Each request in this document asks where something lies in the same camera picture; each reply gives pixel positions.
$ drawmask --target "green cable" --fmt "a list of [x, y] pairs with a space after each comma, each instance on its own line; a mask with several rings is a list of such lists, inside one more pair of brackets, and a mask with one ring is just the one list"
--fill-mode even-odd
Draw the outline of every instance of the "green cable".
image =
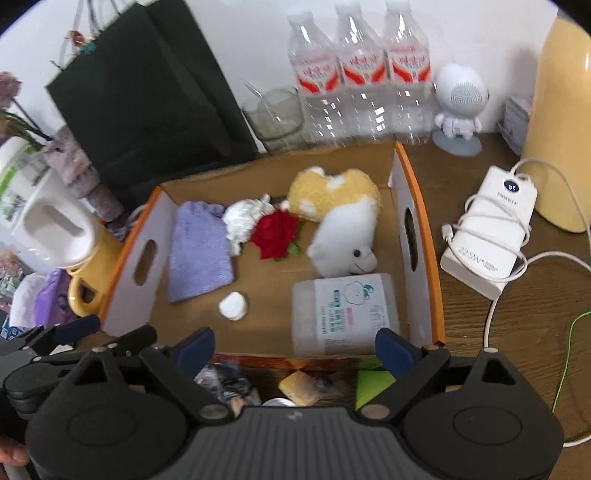
[[575, 326], [575, 324], [583, 317], [586, 317], [587, 315], [591, 315], [591, 310], [589, 310], [588, 312], [582, 313], [581, 315], [579, 315], [578, 317], [576, 317], [573, 320], [573, 323], [570, 324], [570, 330], [569, 330], [569, 348], [566, 352], [566, 361], [564, 362], [564, 369], [562, 370], [562, 378], [560, 379], [560, 383], [558, 384], [558, 390], [556, 392], [556, 396], [554, 398], [554, 403], [552, 404], [552, 412], [554, 412], [554, 410], [556, 410], [556, 405], [558, 404], [558, 398], [560, 396], [560, 391], [562, 390], [562, 386], [564, 385], [564, 379], [566, 378], [566, 372], [569, 369], [569, 359], [570, 359], [570, 349], [572, 346], [572, 338], [573, 338], [573, 328]]

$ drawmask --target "digital display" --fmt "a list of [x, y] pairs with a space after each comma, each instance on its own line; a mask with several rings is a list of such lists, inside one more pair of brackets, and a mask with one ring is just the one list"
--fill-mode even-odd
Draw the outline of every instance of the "digital display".
[[513, 180], [505, 180], [503, 185], [511, 193], [517, 193], [519, 191], [519, 185], [517, 185]]

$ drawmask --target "screw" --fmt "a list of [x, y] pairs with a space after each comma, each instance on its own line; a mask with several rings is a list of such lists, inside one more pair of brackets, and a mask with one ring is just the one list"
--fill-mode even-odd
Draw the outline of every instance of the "screw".
[[390, 409], [380, 403], [372, 403], [361, 409], [361, 415], [370, 420], [383, 420], [390, 415]]
[[205, 420], [221, 420], [228, 415], [228, 409], [224, 405], [210, 403], [199, 410], [199, 414]]

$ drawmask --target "yellow cylinder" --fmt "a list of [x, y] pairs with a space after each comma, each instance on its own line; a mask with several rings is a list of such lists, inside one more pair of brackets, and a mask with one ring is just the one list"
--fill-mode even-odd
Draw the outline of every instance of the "yellow cylinder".
[[[561, 15], [544, 43], [535, 79], [530, 126], [521, 158], [555, 165], [568, 179], [589, 223], [591, 217], [591, 37]], [[583, 224], [564, 181], [548, 167], [527, 163], [520, 171], [538, 189], [535, 209], [569, 232]]]

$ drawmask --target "mug handle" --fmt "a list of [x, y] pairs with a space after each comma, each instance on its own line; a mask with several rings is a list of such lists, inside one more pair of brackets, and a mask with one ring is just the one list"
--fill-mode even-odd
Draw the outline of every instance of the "mug handle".
[[78, 276], [72, 277], [70, 285], [68, 286], [68, 303], [70, 304], [70, 308], [79, 317], [96, 314], [103, 301], [103, 295], [96, 292], [94, 298], [90, 302], [85, 302], [80, 295], [81, 286], [82, 279]]

